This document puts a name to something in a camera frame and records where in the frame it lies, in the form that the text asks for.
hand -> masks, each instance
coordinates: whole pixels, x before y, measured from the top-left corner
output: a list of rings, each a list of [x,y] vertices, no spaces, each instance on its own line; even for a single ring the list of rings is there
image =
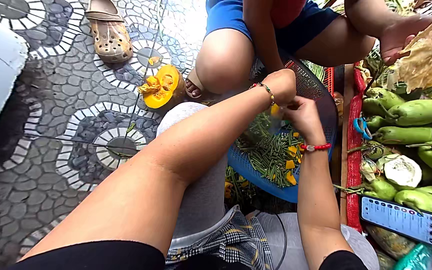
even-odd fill
[[[317,146],[326,144],[325,133],[314,100],[297,95],[283,109],[283,112],[284,118],[291,121],[307,144]]]
[[[397,59],[409,54],[399,54],[413,38],[432,23],[432,16],[414,15],[402,17],[382,32],[381,57],[386,65],[392,65]]]
[[[269,74],[263,81],[274,95],[274,102],[286,106],[296,95],[296,75],[291,69],[282,69]]]

long bean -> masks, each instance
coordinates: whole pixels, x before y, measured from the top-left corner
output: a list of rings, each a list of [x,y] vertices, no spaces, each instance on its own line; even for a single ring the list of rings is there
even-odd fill
[[[286,174],[292,170],[286,169],[286,161],[293,161],[297,168],[300,154],[299,150],[292,152],[288,147],[302,143],[302,138],[293,137],[294,131],[292,130],[270,135],[267,132],[269,126],[269,116],[258,115],[249,125],[248,130],[237,139],[236,146],[248,154],[252,168],[264,178],[278,187],[291,186],[292,184],[286,180]]]

stone tile floor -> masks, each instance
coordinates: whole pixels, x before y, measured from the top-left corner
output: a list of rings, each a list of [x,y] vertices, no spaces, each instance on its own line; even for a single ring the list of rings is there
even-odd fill
[[[186,77],[201,48],[204,0],[117,0],[135,54],[106,65],[94,53],[87,4],[0,0],[0,23],[30,45],[0,115],[0,269],[126,162],[115,152],[135,154],[154,139],[165,111],[147,108],[136,91],[161,66],[148,58]]]

gray pants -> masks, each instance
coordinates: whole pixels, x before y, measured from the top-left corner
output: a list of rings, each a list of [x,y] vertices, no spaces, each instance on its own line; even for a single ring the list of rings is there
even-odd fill
[[[204,108],[206,108],[205,105],[194,102],[177,105],[161,120],[157,135]],[[213,168],[186,189],[177,216],[173,240],[207,230],[224,217],[224,178],[227,162],[226,155],[222,156]],[[301,243],[297,213],[281,214],[280,218],[287,234],[286,255],[280,269],[308,269]],[[281,260],[284,249],[284,234],[281,223],[276,215],[267,213],[261,213],[258,219],[271,249],[273,265],[276,266]],[[341,231],[366,267],[369,270],[378,270],[379,264],[376,253],[364,236],[345,225],[341,225]]]

smartphone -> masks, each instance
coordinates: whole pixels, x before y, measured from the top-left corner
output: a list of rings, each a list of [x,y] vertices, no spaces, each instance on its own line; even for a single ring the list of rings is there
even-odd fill
[[[395,202],[366,195],[361,196],[360,207],[361,219],[432,245],[432,213],[421,211],[419,214]]]

